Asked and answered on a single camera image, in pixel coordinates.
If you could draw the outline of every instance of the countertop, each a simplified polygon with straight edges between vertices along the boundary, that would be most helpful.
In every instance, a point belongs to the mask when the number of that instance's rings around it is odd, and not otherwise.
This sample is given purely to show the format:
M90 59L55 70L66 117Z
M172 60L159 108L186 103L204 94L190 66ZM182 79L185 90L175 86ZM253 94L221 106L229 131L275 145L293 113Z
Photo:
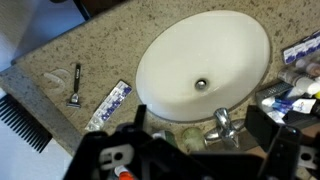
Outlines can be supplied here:
M141 104L135 91L138 64L153 40L176 22L212 10L239 11L260 22L269 36L271 57L257 91L276 81L277 72L284 66L283 48L320 29L319 9L317 0L130 0L17 59L11 68L1 72L0 85L73 153L95 109L119 80L131 85L134 91L107 121L105 131L110 134L118 124L133 121ZM57 69L67 70L73 78L76 62L82 64L82 108L78 110L66 107L73 83L54 94L48 90L52 84L44 78L44 73ZM232 108L232 119L244 118L249 104L255 104L254 92ZM215 126L212 119L178 124L160 120L151 113L147 119L155 129L174 132L177 141L187 127L197 126L206 132Z

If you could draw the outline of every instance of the black comb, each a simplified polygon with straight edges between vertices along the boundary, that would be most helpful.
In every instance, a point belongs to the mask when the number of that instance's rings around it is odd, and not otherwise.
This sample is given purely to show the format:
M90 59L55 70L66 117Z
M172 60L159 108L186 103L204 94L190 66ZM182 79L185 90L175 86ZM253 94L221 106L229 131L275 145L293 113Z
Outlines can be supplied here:
M9 94L0 99L0 119L39 153L52 139L38 120Z

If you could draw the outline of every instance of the white sink basin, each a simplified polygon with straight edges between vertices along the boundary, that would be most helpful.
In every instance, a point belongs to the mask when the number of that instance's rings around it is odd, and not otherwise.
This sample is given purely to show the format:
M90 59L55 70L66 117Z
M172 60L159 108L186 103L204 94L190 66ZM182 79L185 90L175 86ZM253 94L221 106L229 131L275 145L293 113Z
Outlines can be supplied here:
M234 11L197 14L174 24L149 46L137 70L138 95L162 118L201 120L252 92L269 57L267 34L250 16Z

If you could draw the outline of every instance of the faucet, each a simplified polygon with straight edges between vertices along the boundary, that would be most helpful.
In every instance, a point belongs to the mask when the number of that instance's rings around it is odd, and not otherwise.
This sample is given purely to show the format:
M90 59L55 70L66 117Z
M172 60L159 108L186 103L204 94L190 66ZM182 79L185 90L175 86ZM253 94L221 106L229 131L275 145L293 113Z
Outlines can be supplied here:
M205 134L207 141L221 139L227 148L239 148L238 132L244 126L244 120L231 122L227 108L219 108L213 113L217 121L217 127Z

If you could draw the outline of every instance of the drain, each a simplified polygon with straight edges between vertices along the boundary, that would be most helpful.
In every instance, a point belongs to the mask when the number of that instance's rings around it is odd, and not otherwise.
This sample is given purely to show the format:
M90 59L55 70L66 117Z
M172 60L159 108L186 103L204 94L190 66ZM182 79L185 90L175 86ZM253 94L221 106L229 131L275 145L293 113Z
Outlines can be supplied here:
M195 84L196 89L199 90L199 91L202 91L202 90L206 89L207 86L208 86L208 83L204 79L199 79Z

